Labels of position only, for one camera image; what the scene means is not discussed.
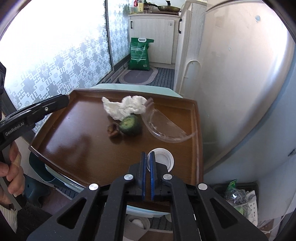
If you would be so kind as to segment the person's left hand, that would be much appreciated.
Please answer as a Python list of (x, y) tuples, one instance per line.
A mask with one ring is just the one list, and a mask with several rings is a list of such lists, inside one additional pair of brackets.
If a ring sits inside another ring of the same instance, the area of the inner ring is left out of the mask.
[(6, 177), (10, 182), (8, 192), (16, 197), (21, 195), (25, 189), (25, 177), (21, 166), (22, 155), (16, 142), (12, 142), (10, 145), (9, 158), (11, 161), (10, 166), (1, 163), (1, 177)]

